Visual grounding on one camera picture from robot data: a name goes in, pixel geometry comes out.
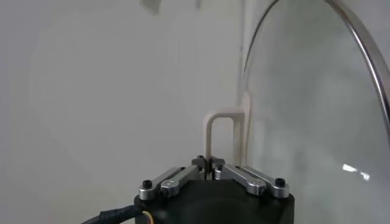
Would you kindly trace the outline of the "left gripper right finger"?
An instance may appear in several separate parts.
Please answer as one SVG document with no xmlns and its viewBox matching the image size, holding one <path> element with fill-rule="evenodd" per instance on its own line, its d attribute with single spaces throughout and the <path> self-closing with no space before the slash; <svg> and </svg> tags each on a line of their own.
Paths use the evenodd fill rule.
<svg viewBox="0 0 390 224">
<path fill-rule="evenodd" d="M 233 180 L 242 185 L 249 194 L 261 196 L 265 193 L 275 198 L 288 198 L 289 185 L 284 178 L 272 178 L 249 166 L 226 164 L 221 158 L 210 159 L 210 167 L 215 180 Z"/>
</svg>

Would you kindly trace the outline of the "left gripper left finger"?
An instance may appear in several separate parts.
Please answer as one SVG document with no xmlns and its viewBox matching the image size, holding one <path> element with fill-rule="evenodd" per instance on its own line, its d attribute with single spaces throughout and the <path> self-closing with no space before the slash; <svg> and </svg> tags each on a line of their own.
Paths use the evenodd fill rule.
<svg viewBox="0 0 390 224">
<path fill-rule="evenodd" d="M 144 180 L 138 189 L 140 200 L 154 200 L 159 192 L 173 197 L 190 180 L 204 180 L 206 177 L 206 159 L 199 155 L 188 167 L 173 167 L 152 180 Z"/>
</svg>

